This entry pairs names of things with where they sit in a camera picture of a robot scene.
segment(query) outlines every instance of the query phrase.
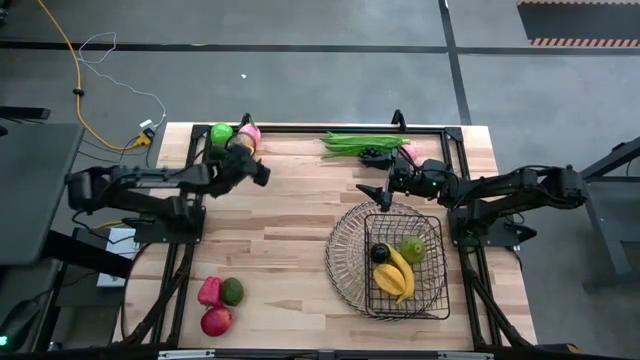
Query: yellow cable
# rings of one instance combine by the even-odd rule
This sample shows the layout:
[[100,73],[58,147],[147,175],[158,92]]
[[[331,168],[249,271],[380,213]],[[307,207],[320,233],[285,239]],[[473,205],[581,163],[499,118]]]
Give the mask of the yellow cable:
[[[60,26],[60,24],[58,24],[58,21],[56,21],[56,18],[53,17],[51,12],[49,12],[49,9],[47,9],[47,7],[44,5],[42,0],[38,0],[38,4],[40,4],[40,7],[42,7],[42,10],[44,10],[44,12],[47,14],[49,19],[53,23],[53,25],[55,25],[56,28],[58,29],[58,32],[60,32],[60,35],[62,35],[62,37],[64,38],[64,41],[67,43],[67,47],[69,47],[69,51],[71,51],[71,56],[73,57],[73,62],[76,65],[76,79],[77,79],[76,88],[78,90],[82,90],[82,74],[80,73],[80,64],[78,63],[78,58],[76,57],[76,53],[73,50],[73,46],[71,46],[71,41],[69,41],[67,34],[65,34],[64,30],[62,30],[62,27]],[[98,139],[98,141],[104,144],[104,146],[108,147],[109,149],[118,150],[118,151],[131,150],[141,146],[141,144],[139,144],[138,142],[130,146],[124,146],[124,147],[115,146],[115,145],[109,144],[106,140],[101,138],[95,131],[93,131],[93,129],[89,126],[89,124],[87,124],[87,122],[84,121],[84,118],[82,118],[82,111],[80,109],[80,97],[81,97],[80,95],[76,94],[76,114],[78,114],[78,120],[80,120],[80,122],[82,123],[82,126],[84,126],[84,128],[87,129],[87,131],[89,131],[91,135],[93,135],[96,139]]]
[[122,225],[122,224],[123,224],[122,221],[111,221],[111,222],[108,222],[108,223],[100,224],[100,225],[96,226],[95,228],[96,229],[103,229],[103,228],[106,228],[106,227],[114,227],[114,226],[118,226],[118,225]]

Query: floor mat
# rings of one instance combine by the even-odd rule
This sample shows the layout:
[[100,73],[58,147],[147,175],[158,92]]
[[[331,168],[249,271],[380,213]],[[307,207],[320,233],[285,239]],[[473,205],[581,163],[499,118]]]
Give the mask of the floor mat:
[[518,12],[534,46],[640,45],[638,3],[522,1]]

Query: wire basket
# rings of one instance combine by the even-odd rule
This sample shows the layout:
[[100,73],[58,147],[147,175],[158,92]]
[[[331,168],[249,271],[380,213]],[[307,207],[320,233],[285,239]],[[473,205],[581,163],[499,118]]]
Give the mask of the wire basket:
[[[389,214],[420,215],[406,205],[393,203]],[[355,311],[369,316],[365,305],[366,267],[364,221],[371,214],[380,214],[373,201],[349,210],[333,228],[327,242],[325,262],[327,274],[336,292]]]
[[[383,319],[438,319],[449,317],[449,290],[442,227],[432,216],[370,214],[364,220],[365,307],[369,316]],[[396,305],[397,296],[380,289],[373,279],[378,265],[370,259],[376,243],[400,248],[404,237],[415,236],[425,243],[424,259],[411,267],[415,276],[414,295]]]

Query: white cable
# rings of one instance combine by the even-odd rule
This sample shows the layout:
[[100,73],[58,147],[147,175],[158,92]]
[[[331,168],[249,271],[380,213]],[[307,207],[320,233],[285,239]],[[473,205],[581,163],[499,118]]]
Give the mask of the white cable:
[[[97,38],[97,37],[101,37],[101,36],[105,36],[105,35],[113,35],[113,46],[111,47],[111,49],[109,49],[98,61],[89,61],[89,60],[85,60],[84,55],[82,55],[82,49],[89,43],[91,42],[91,40]],[[99,73],[96,69],[93,68],[93,66],[91,66],[90,64],[100,64],[102,63],[107,56],[109,56],[109,54],[115,50],[116,48],[116,38],[117,38],[118,34],[116,34],[113,31],[110,32],[106,32],[106,33],[102,33],[102,34],[98,34],[98,35],[93,35],[92,37],[90,37],[87,41],[84,42],[84,44],[82,44],[82,46],[80,46],[80,49],[78,49],[78,61],[80,61],[82,64],[84,64],[84,66],[88,67],[91,71],[94,72],[94,74],[98,75],[99,77],[102,78],[106,78],[109,79],[112,83],[118,85],[118,86],[124,86],[127,89],[131,90],[133,93],[138,94],[138,95],[143,95],[143,96],[149,96],[152,97],[154,99],[156,99],[156,101],[158,102],[158,104],[160,104],[160,106],[162,107],[162,117],[160,118],[160,121],[158,121],[158,123],[154,123],[153,126],[157,129],[160,125],[162,125],[162,123],[164,122],[164,120],[167,117],[167,108],[164,106],[164,104],[162,103],[162,101],[160,101],[160,99],[151,93],[146,93],[146,92],[142,92],[142,91],[138,91],[134,88],[132,88],[131,86],[118,82],[116,80],[114,80],[111,76],[109,75],[104,75]]]

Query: black wire basket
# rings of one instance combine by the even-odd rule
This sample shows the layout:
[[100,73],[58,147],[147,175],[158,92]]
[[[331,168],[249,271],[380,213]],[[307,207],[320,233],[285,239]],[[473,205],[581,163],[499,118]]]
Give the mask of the black wire basket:
[[[364,221],[365,307],[378,319],[434,319],[449,317],[447,266],[442,244],[440,220],[433,216],[371,214]],[[399,249],[404,237],[415,236],[425,243],[425,257],[411,265],[415,276],[414,295],[396,305],[397,296],[380,289],[373,279],[378,265],[370,258],[374,244],[386,243]]]

